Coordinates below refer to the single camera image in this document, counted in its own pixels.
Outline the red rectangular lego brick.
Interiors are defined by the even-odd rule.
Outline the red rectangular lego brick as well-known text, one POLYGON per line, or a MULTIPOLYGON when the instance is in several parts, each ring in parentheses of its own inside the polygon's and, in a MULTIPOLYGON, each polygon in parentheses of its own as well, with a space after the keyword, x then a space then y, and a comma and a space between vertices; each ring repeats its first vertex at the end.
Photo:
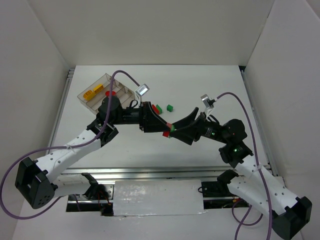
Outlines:
POLYGON ((171 123, 166 123, 168 130, 164 131, 162 136, 166 137, 166 138, 170 138, 170 132, 171 132, 171 128, 172 128, 172 124, 171 123))

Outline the red rounded lego brick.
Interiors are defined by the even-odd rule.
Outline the red rounded lego brick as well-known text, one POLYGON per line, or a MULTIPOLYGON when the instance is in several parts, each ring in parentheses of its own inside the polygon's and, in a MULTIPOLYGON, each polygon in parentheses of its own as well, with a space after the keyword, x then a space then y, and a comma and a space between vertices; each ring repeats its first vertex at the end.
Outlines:
POLYGON ((114 97, 114 96, 117 96, 117 93, 115 92, 115 91, 106 91, 105 92, 105 96, 106 97, 110 97, 110 96, 112 96, 112 97, 114 97))

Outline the yellow rectangular lego brick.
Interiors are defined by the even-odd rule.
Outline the yellow rectangular lego brick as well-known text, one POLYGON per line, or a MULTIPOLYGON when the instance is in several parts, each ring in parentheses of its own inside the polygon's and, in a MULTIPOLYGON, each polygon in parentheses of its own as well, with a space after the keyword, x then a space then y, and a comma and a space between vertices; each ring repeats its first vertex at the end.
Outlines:
POLYGON ((101 92, 104 89, 103 84, 98 84, 93 88, 93 92, 97 95, 99 92, 101 92))

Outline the yellow rounded lego brick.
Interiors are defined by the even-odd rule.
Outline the yellow rounded lego brick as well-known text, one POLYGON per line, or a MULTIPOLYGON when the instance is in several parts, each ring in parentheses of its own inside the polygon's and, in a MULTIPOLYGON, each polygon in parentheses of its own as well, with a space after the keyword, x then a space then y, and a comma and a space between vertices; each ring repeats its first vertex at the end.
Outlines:
POLYGON ((94 98, 96 95, 96 93, 92 90, 88 90, 87 92, 85 92, 83 94, 83 98, 86 100, 86 101, 90 101, 92 98, 94 98))

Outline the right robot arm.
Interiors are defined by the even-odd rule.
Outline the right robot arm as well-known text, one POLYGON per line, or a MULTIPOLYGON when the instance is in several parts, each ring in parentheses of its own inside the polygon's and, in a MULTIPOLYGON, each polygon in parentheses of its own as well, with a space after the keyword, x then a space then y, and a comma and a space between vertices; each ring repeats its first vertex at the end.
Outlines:
POLYGON ((220 176, 227 190, 244 199, 262 214, 271 217, 273 231, 282 239, 292 239, 311 218, 312 203, 299 197, 281 184, 263 165, 243 140, 247 137, 245 126, 239 119, 224 125, 207 120, 198 108, 187 117, 173 123, 170 137, 188 145, 206 137, 225 145, 220 156, 233 169, 220 176))

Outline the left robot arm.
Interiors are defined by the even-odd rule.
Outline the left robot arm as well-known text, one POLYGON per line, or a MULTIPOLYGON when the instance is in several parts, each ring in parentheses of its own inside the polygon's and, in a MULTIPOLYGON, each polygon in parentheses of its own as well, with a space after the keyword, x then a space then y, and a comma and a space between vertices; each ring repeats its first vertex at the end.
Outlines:
POLYGON ((33 209, 45 206, 56 196, 59 187, 54 181, 57 177, 81 158, 109 143, 119 133, 116 125, 138 125, 145 133, 171 130, 149 101, 141 102, 137 108, 123 108, 117 96, 107 96, 94 121, 72 141, 37 160, 25 157, 18 165, 15 187, 33 209))

